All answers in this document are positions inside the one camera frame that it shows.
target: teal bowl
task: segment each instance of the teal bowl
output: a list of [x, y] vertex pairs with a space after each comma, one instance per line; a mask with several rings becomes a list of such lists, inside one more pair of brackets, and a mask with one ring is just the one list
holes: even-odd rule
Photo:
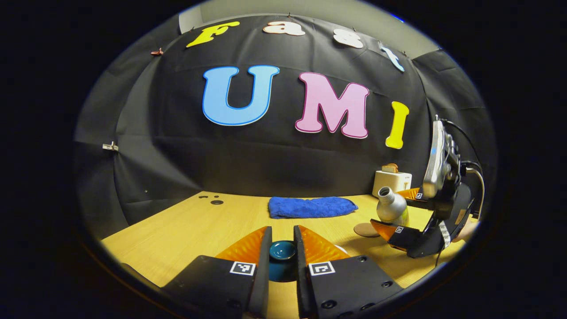
[[274, 242], [270, 246], [270, 257], [277, 261], [286, 261], [291, 259], [297, 253], [297, 249], [293, 242], [280, 240]]
[[293, 241], [276, 241], [271, 245], [269, 279], [280, 283], [297, 280], [297, 249]]

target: yellow letter f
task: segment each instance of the yellow letter f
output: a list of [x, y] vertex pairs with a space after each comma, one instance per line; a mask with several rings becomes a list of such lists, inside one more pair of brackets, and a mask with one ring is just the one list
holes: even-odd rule
[[240, 22], [234, 21], [234, 22], [219, 24], [217, 26], [204, 28], [201, 31], [201, 34], [195, 39], [195, 41], [193, 41], [193, 42], [191, 42], [187, 45], [187, 48], [192, 47], [192, 46], [197, 45], [197, 44], [213, 41], [213, 35], [221, 35], [221, 34], [225, 33], [226, 30], [229, 29], [229, 27], [235, 27], [239, 24], [240, 24]]

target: blue towel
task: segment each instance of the blue towel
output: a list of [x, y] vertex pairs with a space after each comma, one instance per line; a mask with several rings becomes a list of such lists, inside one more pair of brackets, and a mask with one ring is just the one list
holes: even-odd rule
[[280, 218], [321, 218], [352, 213], [358, 209], [353, 202], [340, 197], [316, 199], [272, 197], [268, 202], [270, 217]]

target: hand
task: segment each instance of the hand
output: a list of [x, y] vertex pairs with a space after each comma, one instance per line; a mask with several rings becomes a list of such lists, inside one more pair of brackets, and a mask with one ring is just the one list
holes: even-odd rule
[[455, 237], [451, 242], [458, 242], [461, 240], [468, 241], [471, 238], [472, 233], [475, 232], [475, 229], [478, 225], [479, 222], [477, 220], [473, 221], [473, 219], [469, 217], [459, 235]]

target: screw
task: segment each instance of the screw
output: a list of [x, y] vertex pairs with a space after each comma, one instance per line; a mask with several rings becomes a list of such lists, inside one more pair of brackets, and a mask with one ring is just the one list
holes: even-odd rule
[[336, 301], [334, 301], [334, 300], [327, 300], [327, 301], [325, 301], [324, 303], [321, 304], [321, 308], [323, 308], [323, 309], [331, 309], [331, 308], [333, 308], [333, 307], [336, 306], [336, 305], [337, 305], [337, 302], [336, 302]]

